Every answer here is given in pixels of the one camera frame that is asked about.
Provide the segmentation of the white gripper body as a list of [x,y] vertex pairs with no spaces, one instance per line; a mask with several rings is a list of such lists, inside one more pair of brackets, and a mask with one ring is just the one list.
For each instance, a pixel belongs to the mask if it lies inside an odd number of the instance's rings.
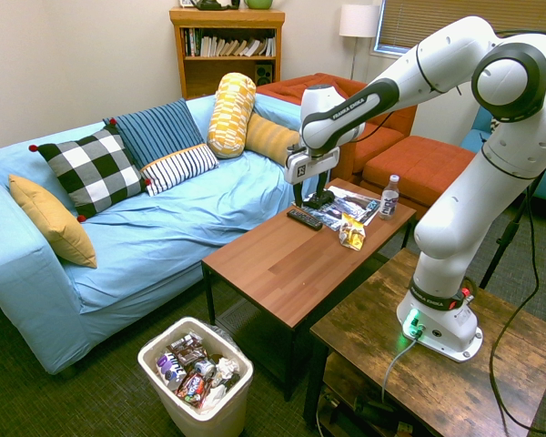
[[289,184],[296,185],[307,178],[325,173],[339,163],[338,147],[334,147],[319,157],[313,157],[310,152],[309,148],[302,147],[300,150],[288,154],[284,177]]

